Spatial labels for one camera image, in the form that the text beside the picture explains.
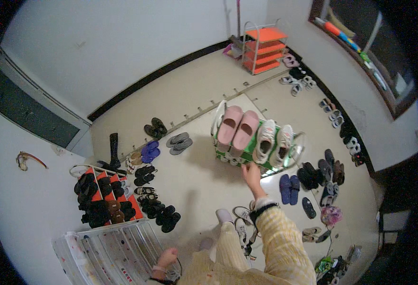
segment orange shelf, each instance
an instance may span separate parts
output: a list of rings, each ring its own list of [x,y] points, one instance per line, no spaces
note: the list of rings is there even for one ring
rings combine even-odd
[[[253,68],[253,62],[251,61],[244,62],[244,66],[251,71]],[[255,71],[253,72],[253,75],[262,73],[264,71],[268,71],[278,66],[280,66],[280,62],[278,62],[277,60],[263,63],[263,64],[258,64],[257,66],[255,66]]]
[[[247,43],[245,43],[245,45],[251,51],[255,51],[255,49],[256,49],[256,41],[247,42]],[[280,41],[260,43],[258,45],[258,54],[265,54],[265,53],[269,53],[269,52],[280,51],[280,50],[284,49],[285,47],[286,47],[286,45],[284,43],[280,42]]]
[[[253,37],[255,40],[259,41],[260,43],[276,41],[288,37],[286,34],[284,34],[281,30],[279,30],[276,27],[260,29],[259,36],[256,30],[246,31],[245,33]]]
[[[255,53],[254,52],[247,52],[246,57],[248,57],[251,61],[253,61],[253,59],[255,58]],[[266,53],[266,54],[258,54],[256,57],[256,64],[263,64],[278,58],[282,57],[282,52],[281,51],[275,51],[275,52],[270,52],[270,53]]]

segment colorful toy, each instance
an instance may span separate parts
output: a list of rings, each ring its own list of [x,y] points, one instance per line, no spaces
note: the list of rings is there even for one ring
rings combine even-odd
[[[354,49],[357,53],[361,53],[361,48],[347,35],[343,33],[343,31],[339,30],[336,26],[334,26],[331,22],[326,22],[324,25],[326,30],[330,31],[334,35],[338,36],[344,42],[348,43],[349,46]]]

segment colorful shoe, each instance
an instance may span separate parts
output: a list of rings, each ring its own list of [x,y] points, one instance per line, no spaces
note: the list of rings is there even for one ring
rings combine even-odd
[[[253,150],[253,160],[258,164],[266,163],[272,147],[274,147],[275,122],[267,120],[264,122],[257,134],[256,147]]]

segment pink slipper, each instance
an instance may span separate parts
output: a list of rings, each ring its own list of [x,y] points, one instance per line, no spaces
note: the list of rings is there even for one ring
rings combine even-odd
[[[258,114],[251,110],[246,111],[235,134],[235,138],[233,139],[233,147],[231,148],[229,154],[231,154],[233,157],[239,157],[244,151],[244,148],[249,145],[249,142],[255,135],[255,132],[258,129],[258,125]]]
[[[231,106],[225,111],[223,122],[217,133],[217,149],[220,152],[226,152],[229,149],[229,143],[233,140],[236,129],[242,119],[242,109],[239,106]]]

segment brown slipper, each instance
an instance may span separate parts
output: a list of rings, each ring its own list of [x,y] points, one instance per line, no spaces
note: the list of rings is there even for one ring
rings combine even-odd
[[[340,170],[340,161],[336,161],[334,163],[334,174],[332,175],[332,182],[333,183],[339,182],[341,175],[342,175],[342,171]]]

